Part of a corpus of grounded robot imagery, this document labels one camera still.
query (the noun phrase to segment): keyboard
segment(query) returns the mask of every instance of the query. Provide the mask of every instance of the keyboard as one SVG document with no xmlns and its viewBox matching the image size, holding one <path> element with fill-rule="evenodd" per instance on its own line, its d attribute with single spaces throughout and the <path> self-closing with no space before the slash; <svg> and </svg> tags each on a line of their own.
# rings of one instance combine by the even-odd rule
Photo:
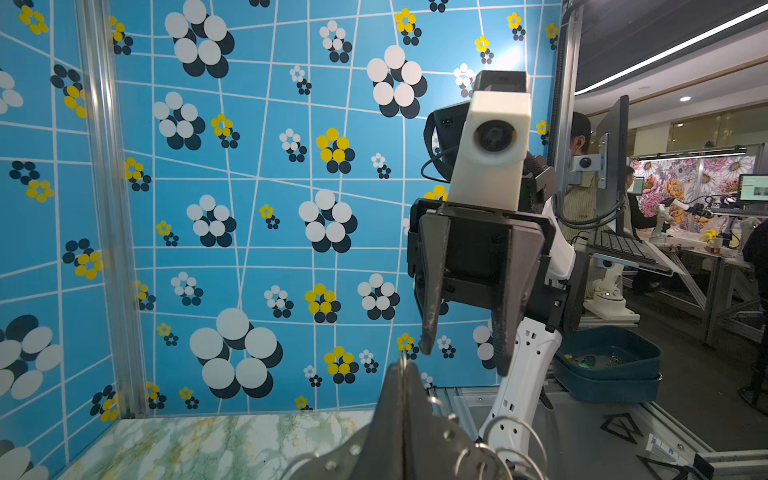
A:
<svg viewBox="0 0 768 480">
<path fill-rule="evenodd" d="M 642 242 L 634 238 L 619 237 L 615 233 L 597 232 L 594 236 L 594 247 L 645 263 L 656 263 L 656 258 Z"/>
</svg>

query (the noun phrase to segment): camera lens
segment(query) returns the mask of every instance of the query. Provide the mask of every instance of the camera lens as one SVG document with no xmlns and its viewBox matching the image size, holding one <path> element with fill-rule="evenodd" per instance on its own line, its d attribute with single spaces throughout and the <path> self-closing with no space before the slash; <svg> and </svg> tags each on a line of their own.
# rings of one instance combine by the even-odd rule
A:
<svg viewBox="0 0 768 480">
<path fill-rule="evenodd" d="M 505 121 L 491 120 L 480 125 L 475 135 L 487 151 L 502 151 L 512 143 L 515 128 Z"/>
</svg>

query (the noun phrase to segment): blue patterned wall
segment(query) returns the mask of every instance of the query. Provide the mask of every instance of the blue patterned wall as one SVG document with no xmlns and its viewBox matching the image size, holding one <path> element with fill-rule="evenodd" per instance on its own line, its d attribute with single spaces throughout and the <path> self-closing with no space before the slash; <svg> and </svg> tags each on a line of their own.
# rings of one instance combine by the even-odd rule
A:
<svg viewBox="0 0 768 480">
<path fill-rule="evenodd" d="M 474 72 L 530 74 L 544 152 L 557 0 L 111 10 L 156 413 L 370 406 L 403 349 L 425 384 L 498 381 L 485 310 L 445 304 L 419 352 L 406 226 L 447 195 L 419 176 L 424 120 Z"/>
<path fill-rule="evenodd" d="M 48 478 L 117 416 L 74 2 L 0 2 L 0 477 Z"/>
</svg>

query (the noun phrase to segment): computer monitor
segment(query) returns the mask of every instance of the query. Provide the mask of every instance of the computer monitor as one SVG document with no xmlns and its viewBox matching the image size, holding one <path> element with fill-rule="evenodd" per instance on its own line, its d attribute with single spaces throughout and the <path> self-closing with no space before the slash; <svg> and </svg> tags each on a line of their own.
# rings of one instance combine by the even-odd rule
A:
<svg viewBox="0 0 768 480">
<path fill-rule="evenodd" d="M 627 122 L 629 119 L 629 97 L 624 95 L 603 118 L 597 128 L 594 129 L 594 136 L 598 145 L 604 135 L 607 134 L 607 151 L 605 153 L 605 175 L 598 182 L 598 189 L 595 192 L 595 213 L 602 214 L 606 209 L 613 207 L 623 196 L 626 188 L 627 176 Z M 624 232 L 624 210 L 619 212 L 616 220 L 610 223 L 614 232 L 622 234 Z"/>
<path fill-rule="evenodd" d="M 738 196 L 743 204 L 768 203 L 768 175 L 740 175 Z"/>
<path fill-rule="evenodd" d="M 627 193 L 632 195 L 641 195 L 643 193 L 644 182 L 645 179 L 643 177 L 635 177 L 634 181 L 632 182 L 632 187 L 627 190 Z"/>
</svg>

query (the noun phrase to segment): marble tabletop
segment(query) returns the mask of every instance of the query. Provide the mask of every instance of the marble tabletop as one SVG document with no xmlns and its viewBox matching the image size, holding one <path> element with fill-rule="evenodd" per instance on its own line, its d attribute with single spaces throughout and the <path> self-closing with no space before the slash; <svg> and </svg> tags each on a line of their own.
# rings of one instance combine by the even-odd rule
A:
<svg viewBox="0 0 768 480">
<path fill-rule="evenodd" d="M 271 480 L 295 455 L 333 450 L 372 416 L 369 410 L 121 420 L 59 478 Z"/>
</svg>

